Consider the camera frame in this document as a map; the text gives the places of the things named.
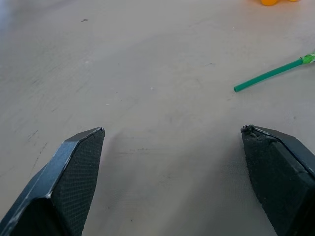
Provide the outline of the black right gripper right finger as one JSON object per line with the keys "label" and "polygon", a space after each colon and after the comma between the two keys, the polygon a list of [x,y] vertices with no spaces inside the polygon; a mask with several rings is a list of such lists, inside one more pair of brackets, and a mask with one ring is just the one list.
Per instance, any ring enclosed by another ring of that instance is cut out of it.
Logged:
{"label": "black right gripper right finger", "polygon": [[241,133],[253,191],[277,236],[315,236],[315,155],[277,130]]}

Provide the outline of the green artificial flower stem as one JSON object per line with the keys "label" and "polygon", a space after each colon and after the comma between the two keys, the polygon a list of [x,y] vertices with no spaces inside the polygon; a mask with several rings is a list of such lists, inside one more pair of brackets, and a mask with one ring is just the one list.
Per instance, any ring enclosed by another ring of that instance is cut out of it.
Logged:
{"label": "green artificial flower stem", "polygon": [[315,52],[307,54],[307,55],[305,55],[303,57],[300,57],[296,61],[290,62],[288,64],[285,64],[285,65],[281,66],[281,67],[275,68],[275,69],[273,69],[271,71],[268,71],[268,72],[266,72],[264,74],[261,74],[261,75],[259,75],[257,77],[254,77],[254,78],[252,78],[252,79],[250,79],[248,81],[245,81],[245,82],[235,86],[233,88],[233,90],[235,92],[240,92],[240,91],[242,91],[244,89],[247,89],[247,88],[249,88],[249,87],[251,87],[251,86],[253,86],[255,84],[258,84],[258,83],[260,83],[260,82],[262,82],[264,80],[267,80],[267,79],[269,79],[269,78],[271,78],[273,76],[276,76],[278,74],[284,73],[286,71],[289,71],[289,70],[294,69],[296,67],[299,67],[301,65],[310,64],[310,63],[314,63],[314,62],[315,62]]}

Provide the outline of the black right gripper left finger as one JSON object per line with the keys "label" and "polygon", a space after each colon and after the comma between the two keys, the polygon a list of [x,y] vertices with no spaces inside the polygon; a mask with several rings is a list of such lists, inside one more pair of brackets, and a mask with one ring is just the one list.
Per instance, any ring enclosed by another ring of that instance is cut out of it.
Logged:
{"label": "black right gripper left finger", "polygon": [[0,221],[0,236],[82,236],[104,138],[97,127],[63,141]]}

